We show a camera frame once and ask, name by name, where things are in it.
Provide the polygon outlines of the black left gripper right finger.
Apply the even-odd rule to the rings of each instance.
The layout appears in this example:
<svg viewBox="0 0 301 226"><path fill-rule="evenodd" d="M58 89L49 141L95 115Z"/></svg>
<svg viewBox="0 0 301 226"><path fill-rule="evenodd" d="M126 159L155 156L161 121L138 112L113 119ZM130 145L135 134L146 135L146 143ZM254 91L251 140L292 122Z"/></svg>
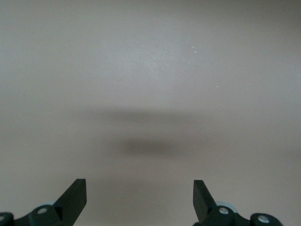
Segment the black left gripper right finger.
<svg viewBox="0 0 301 226"><path fill-rule="evenodd" d="M254 213L249 219L239 215L236 208L225 202L216 202L204 181L194 180L193 207L198 218L196 226L280 226L272 215Z"/></svg>

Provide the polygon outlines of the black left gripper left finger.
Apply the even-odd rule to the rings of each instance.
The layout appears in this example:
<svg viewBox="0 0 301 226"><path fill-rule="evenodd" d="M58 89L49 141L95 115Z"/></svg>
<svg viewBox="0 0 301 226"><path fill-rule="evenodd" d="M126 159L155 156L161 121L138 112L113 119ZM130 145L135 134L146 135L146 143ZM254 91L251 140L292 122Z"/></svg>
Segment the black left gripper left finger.
<svg viewBox="0 0 301 226"><path fill-rule="evenodd" d="M54 204L36 207L18 219L15 219L11 212L2 212L0 224L2 226L72 226L86 203L86 180L76 179Z"/></svg>

